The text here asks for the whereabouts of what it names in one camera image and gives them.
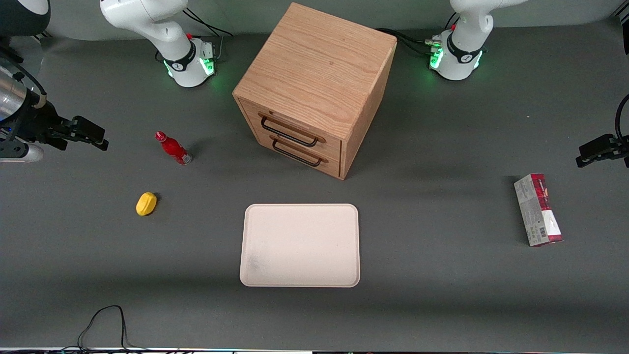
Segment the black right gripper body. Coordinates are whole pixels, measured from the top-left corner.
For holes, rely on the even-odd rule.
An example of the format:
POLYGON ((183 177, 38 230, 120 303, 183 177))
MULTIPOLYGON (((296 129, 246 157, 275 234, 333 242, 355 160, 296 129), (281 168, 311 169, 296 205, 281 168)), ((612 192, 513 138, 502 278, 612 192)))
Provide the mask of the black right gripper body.
POLYGON ((54 104, 47 101, 41 108, 32 107, 25 102, 17 108, 15 102, 1 99, 1 128, 7 136, 1 139, 1 150, 13 150, 10 142, 18 138, 27 143, 49 144, 59 150, 65 150, 69 141, 73 141, 69 128, 71 121, 57 114, 54 104))

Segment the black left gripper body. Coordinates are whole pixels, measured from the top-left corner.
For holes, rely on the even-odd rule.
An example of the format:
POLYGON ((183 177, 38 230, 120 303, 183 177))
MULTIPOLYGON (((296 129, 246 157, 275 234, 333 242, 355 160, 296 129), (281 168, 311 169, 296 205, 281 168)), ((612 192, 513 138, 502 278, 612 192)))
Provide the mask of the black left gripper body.
POLYGON ((629 168, 629 141, 628 137, 615 138, 616 148, 613 152, 613 160, 622 159, 625 166, 629 168))

